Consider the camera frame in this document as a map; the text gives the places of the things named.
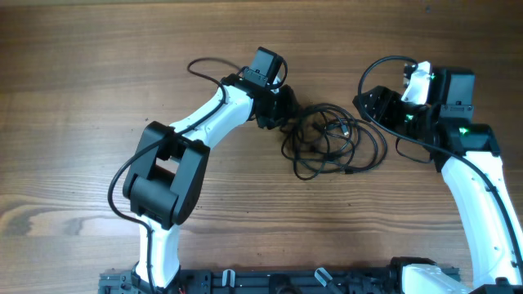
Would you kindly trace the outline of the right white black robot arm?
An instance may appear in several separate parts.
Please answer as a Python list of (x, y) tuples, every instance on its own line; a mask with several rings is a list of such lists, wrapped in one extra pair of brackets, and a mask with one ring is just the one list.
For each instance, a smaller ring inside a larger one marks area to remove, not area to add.
[(358, 90), (360, 116), (398, 139), (421, 145), (442, 175), (467, 237), (477, 290), (522, 290), (522, 228), (503, 178), (493, 129), (474, 123), (470, 69), (405, 66), (405, 91)]

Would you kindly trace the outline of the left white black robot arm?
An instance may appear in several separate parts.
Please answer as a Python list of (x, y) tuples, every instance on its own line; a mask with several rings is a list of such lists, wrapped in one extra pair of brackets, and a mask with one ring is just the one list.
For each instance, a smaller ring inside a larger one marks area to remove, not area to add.
[(140, 259), (132, 270), (138, 291), (173, 292), (180, 227), (196, 207), (211, 150), (249, 120), (272, 130), (297, 112), (287, 74), (282, 56), (259, 47), (252, 63), (217, 80), (214, 96), (191, 115), (144, 129), (135, 154), (119, 170), (126, 176), (123, 196), (131, 220), (141, 229)]

